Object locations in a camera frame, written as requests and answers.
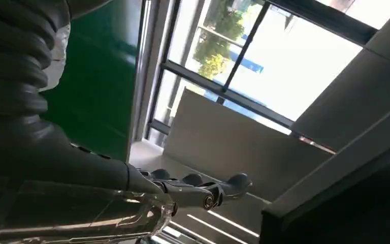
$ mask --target ceiling light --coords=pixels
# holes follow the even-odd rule
[[[187,229],[187,228],[185,228],[185,227],[183,227],[183,226],[177,224],[176,222],[170,221],[170,224],[179,227],[180,229],[186,231],[187,233],[192,234],[193,236],[196,236],[196,237],[198,237],[199,239],[201,239],[201,240],[203,240],[203,241],[205,241],[205,242],[207,242],[207,243],[209,243],[209,244],[216,244],[216,243],[210,241],[209,239],[207,239],[207,238],[205,238],[205,237],[203,237],[203,236],[201,236],[201,235],[198,235],[198,234],[196,234],[195,232],[193,232],[193,231],[191,231],[191,230],[189,230],[189,229]]]
[[[217,231],[217,232],[219,232],[219,233],[221,233],[221,234],[223,234],[223,235],[226,235],[227,237],[229,237],[229,238],[231,238],[231,239],[233,239],[233,240],[235,240],[235,241],[238,241],[238,242],[241,243],[241,244],[248,244],[247,242],[244,242],[244,241],[242,241],[242,240],[236,238],[235,236],[232,236],[232,235],[226,233],[225,231],[220,230],[220,229],[218,229],[218,228],[216,228],[216,227],[210,225],[209,223],[204,222],[204,221],[198,219],[197,217],[194,217],[194,216],[192,216],[192,215],[187,215],[187,216],[188,216],[189,218],[192,218],[192,219],[194,219],[194,220],[200,222],[201,224],[203,224],[203,225],[205,225],[205,226],[207,226],[207,227],[212,228],[213,230],[215,230],[215,231]]]
[[[170,242],[158,237],[158,236],[152,236],[151,237],[152,240],[154,240],[155,242],[159,243],[159,244],[171,244]]]
[[[176,238],[179,238],[181,236],[180,232],[178,232],[177,230],[175,230],[169,226],[165,226],[164,231],[168,234],[175,236]]]
[[[253,231],[251,231],[251,230],[249,230],[247,228],[244,228],[243,226],[241,226],[241,225],[239,225],[239,224],[237,224],[237,223],[235,223],[235,222],[225,218],[224,216],[221,216],[221,215],[219,215],[219,214],[217,214],[217,213],[215,213],[215,212],[213,212],[211,210],[209,210],[208,213],[213,215],[213,216],[215,216],[215,217],[218,217],[219,219],[221,219],[221,220],[223,220],[223,221],[225,221],[225,222],[227,222],[227,223],[229,223],[229,224],[231,224],[231,225],[233,225],[233,226],[235,226],[237,228],[239,228],[240,230],[246,231],[247,233],[249,233],[249,234],[251,234],[251,235],[253,235],[255,237],[259,237],[259,235],[256,234],[255,232],[253,232]]]

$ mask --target metal window mullion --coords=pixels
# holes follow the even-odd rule
[[[149,127],[161,132],[162,134],[170,134],[171,127],[158,121],[157,119],[154,119],[152,122],[150,122]]]
[[[269,7],[270,7],[270,4],[265,2],[260,13],[258,14],[258,17],[255,20],[255,23],[253,24],[252,29],[250,30],[249,35],[247,36],[247,39],[246,39],[246,42],[244,43],[244,46],[241,48],[240,54],[238,55],[237,60],[235,61],[235,64],[233,66],[233,69],[230,72],[230,75],[228,76],[228,79],[226,80],[225,84],[223,85],[223,88],[222,88],[223,92],[228,90],[228,87],[230,86],[231,80],[233,79],[235,73],[237,72],[238,66],[241,64],[241,61],[243,60],[244,55],[246,54],[246,51],[249,48],[249,45],[252,42],[253,37],[255,36],[255,33],[258,30],[258,27],[261,24],[262,20],[264,19],[264,16],[267,13]]]
[[[180,2],[181,2],[181,0],[174,1],[172,16],[171,16],[171,19],[169,22],[170,26],[169,26],[169,30],[168,30],[168,34],[166,37],[164,50],[163,50],[162,62],[164,62],[168,59],[168,54],[170,52],[170,46],[171,46],[171,40],[173,39],[173,33],[174,33],[174,29],[176,27],[177,17],[179,14]],[[164,69],[162,67],[160,67],[159,73],[157,76],[156,86],[154,88],[152,106],[151,106],[151,110],[150,110],[150,114],[149,114],[149,124],[151,124],[154,121],[154,112],[156,110],[157,99],[159,96],[160,85],[162,84],[163,76],[164,76]],[[150,135],[150,128],[147,128],[145,138],[148,139],[149,135]]]
[[[215,36],[217,36],[217,37],[219,37],[221,39],[224,39],[225,41],[230,42],[230,43],[232,43],[232,44],[234,44],[234,45],[236,45],[236,46],[238,46],[240,48],[243,48],[243,45],[241,45],[240,43],[238,43],[238,42],[236,42],[236,41],[234,41],[232,39],[229,39],[228,37],[226,37],[226,36],[224,36],[224,35],[222,35],[220,33],[217,33],[217,32],[215,32],[212,29],[208,29],[207,27],[202,26],[202,25],[198,26],[198,28],[200,28],[200,29],[202,29],[202,30],[212,34],[212,35],[215,35]]]
[[[365,46],[377,29],[315,0],[266,0],[357,45]]]
[[[235,91],[227,90],[225,92],[222,91],[222,86],[193,72],[185,67],[182,67],[179,64],[176,64],[173,61],[166,61],[165,63],[161,64],[161,67],[173,72],[176,75],[181,76],[183,79],[186,79],[195,85],[200,86],[201,88],[210,90],[214,93],[216,93],[218,96],[223,97],[224,99],[230,100],[231,102],[244,107],[262,117],[265,117],[267,119],[270,119],[271,121],[289,129],[290,126],[293,124],[293,121],[286,118],[285,116],[261,105],[256,103],[255,101],[252,101],[249,98],[246,98]]]

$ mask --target robotic arm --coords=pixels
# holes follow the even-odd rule
[[[39,114],[57,30],[105,0],[0,1],[0,243],[115,242],[153,235],[179,207],[238,199],[238,174],[170,179],[70,143]]]

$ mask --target window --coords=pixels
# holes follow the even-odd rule
[[[197,3],[201,2],[181,2],[169,59],[225,84],[261,11],[258,3],[262,1],[207,0],[202,6]]]
[[[253,65],[242,62],[230,88],[296,120],[362,48],[304,19],[288,21],[284,11],[270,10],[244,55]]]
[[[197,93],[211,101],[217,101],[219,96],[212,91],[205,90],[191,82],[178,77],[169,71],[164,71],[164,76],[161,82],[159,90],[158,102],[156,105],[156,111],[154,118],[157,121],[164,123],[167,126],[171,126],[174,117],[180,103],[180,99],[183,95],[183,91],[189,89],[194,93]],[[271,129],[282,132],[283,134],[289,135],[291,131],[273,121],[259,116],[258,114],[243,108],[229,100],[225,100],[223,106],[228,107],[246,117],[249,117]]]
[[[184,89],[189,89],[201,96],[205,96],[206,94],[206,90],[200,88],[199,86],[194,85],[169,71],[164,71],[156,110],[154,113],[154,118],[156,120],[167,126],[171,126],[173,118],[176,116],[177,108]]]
[[[150,128],[149,141],[160,147],[165,147],[165,143],[167,141],[167,135],[159,132],[156,129]]]
[[[374,28],[380,29],[390,18],[390,0],[317,0]]]
[[[317,1],[380,25],[356,11],[368,0]],[[300,138],[290,130],[293,122],[376,33],[312,0],[176,2],[146,133],[159,146],[165,144],[184,89]]]

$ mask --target tree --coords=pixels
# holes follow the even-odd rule
[[[230,8],[230,0],[220,0],[217,10],[212,11],[215,18],[209,16],[208,28],[231,39],[240,37],[244,28],[240,24],[242,14]],[[194,59],[201,63],[199,74],[213,79],[215,75],[223,72],[225,62],[230,58],[230,43],[212,33],[204,32],[201,41],[196,47]]]

